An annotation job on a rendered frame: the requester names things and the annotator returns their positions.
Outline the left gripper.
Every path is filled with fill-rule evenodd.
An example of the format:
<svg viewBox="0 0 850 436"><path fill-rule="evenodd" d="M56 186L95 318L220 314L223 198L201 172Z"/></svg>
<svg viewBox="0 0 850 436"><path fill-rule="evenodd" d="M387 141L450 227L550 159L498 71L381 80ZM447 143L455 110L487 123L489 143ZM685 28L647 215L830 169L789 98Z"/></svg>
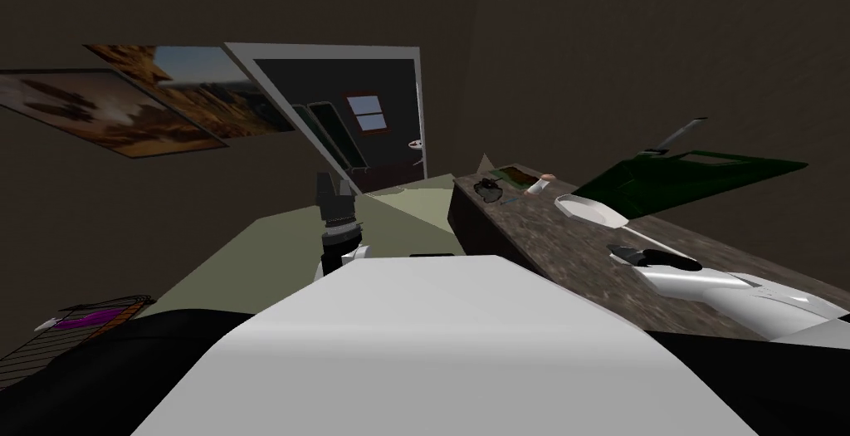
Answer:
<svg viewBox="0 0 850 436"><path fill-rule="evenodd" d="M338 195L333 195L331 174L319 172L316 175L316 203L320 209L320 218L326 224L344 224L356 220L355 197L348 180L341 180Z"/></svg>

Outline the red framed window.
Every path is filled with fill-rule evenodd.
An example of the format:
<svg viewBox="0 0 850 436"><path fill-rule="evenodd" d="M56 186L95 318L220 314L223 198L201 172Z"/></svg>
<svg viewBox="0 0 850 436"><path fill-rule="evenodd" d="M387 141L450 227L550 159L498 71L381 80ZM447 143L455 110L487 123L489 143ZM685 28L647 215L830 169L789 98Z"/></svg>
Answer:
<svg viewBox="0 0 850 436"><path fill-rule="evenodd" d="M362 135L376 135L390 131L378 95L349 93L344 96L344 99Z"/></svg>

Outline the black lumpy object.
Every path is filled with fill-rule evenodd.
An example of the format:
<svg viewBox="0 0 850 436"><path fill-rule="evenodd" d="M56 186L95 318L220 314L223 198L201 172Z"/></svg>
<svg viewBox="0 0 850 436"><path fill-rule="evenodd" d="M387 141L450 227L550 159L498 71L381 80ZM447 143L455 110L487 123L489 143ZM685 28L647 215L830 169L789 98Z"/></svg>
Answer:
<svg viewBox="0 0 850 436"><path fill-rule="evenodd" d="M501 178L482 178L473 185L473 191L481 198L483 203L500 203L503 199L504 190L499 185Z"/></svg>

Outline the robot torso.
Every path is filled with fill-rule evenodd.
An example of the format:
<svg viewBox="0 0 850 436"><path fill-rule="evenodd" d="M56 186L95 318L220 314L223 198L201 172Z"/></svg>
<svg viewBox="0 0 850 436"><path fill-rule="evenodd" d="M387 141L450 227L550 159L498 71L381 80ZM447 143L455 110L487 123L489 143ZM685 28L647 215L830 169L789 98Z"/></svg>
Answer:
<svg viewBox="0 0 850 436"><path fill-rule="evenodd" d="M757 436L638 326L501 257L351 262L227 333L132 436Z"/></svg>

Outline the white pan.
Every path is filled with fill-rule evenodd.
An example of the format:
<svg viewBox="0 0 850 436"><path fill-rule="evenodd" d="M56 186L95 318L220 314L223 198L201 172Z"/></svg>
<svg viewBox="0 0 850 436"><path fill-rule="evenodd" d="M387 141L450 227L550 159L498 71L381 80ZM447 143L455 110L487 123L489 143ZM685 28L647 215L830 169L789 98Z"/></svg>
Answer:
<svg viewBox="0 0 850 436"><path fill-rule="evenodd" d="M680 257L689 258L687 255L673 249L673 247L631 229L628 226L629 220L627 218L603 203L589 198L583 198L575 194L565 194L556 198L554 200L554 204L558 209L565 213L568 218L572 218L583 223L589 223L601 228L623 229L651 244L657 245L665 251L671 252Z"/></svg>

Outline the purple object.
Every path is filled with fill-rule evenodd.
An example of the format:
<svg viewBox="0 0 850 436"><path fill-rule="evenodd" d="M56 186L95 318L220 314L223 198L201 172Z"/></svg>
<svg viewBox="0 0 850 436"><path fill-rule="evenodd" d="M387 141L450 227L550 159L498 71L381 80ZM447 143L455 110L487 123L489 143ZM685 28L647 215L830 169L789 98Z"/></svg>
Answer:
<svg viewBox="0 0 850 436"><path fill-rule="evenodd" d="M43 331L54 327L58 329L75 329L91 326L102 326L108 323L109 321L112 321L122 311L123 310L121 308L112 308L107 310L95 311L93 313L82 316L81 318L71 320L59 320L56 318L51 318L50 320L38 326L35 331Z"/></svg>

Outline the grey faucet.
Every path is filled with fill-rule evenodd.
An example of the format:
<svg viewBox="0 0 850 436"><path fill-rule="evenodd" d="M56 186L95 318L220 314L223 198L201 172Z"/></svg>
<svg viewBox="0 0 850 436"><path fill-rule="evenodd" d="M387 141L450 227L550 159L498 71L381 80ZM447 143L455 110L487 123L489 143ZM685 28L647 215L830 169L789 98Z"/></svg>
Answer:
<svg viewBox="0 0 850 436"><path fill-rule="evenodd" d="M659 156L667 154L670 151L672 144L676 140L680 139L688 131L693 130L694 128L696 128L698 125L702 124L705 121L707 121L707 118L697 118L697 119L694 119L694 120L688 122L686 125L682 126L680 129L676 130L671 135L669 135L667 138L665 138L657 146L654 146L654 147L642 150L641 152L638 152L637 157L659 157Z"/></svg>

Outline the desert landscape wall picture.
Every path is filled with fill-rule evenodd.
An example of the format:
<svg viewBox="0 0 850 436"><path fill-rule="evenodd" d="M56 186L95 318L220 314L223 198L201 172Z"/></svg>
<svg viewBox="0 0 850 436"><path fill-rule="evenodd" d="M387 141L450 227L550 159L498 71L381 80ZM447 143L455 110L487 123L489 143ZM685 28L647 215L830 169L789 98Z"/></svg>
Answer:
<svg viewBox="0 0 850 436"><path fill-rule="evenodd" d="M221 139L295 129L219 47L90 44L85 49Z"/></svg>

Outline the brown cloudy wall picture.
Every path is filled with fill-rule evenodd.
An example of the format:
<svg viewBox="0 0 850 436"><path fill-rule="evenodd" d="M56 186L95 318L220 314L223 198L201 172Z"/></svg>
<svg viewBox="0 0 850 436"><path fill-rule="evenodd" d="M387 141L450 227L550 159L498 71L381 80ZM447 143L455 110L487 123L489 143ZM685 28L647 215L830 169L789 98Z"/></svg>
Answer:
<svg viewBox="0 0 850 436"><path fill-rule="evenodd" d="M0 70L0 107L130 159L226 148L111 69Z"/></svg>

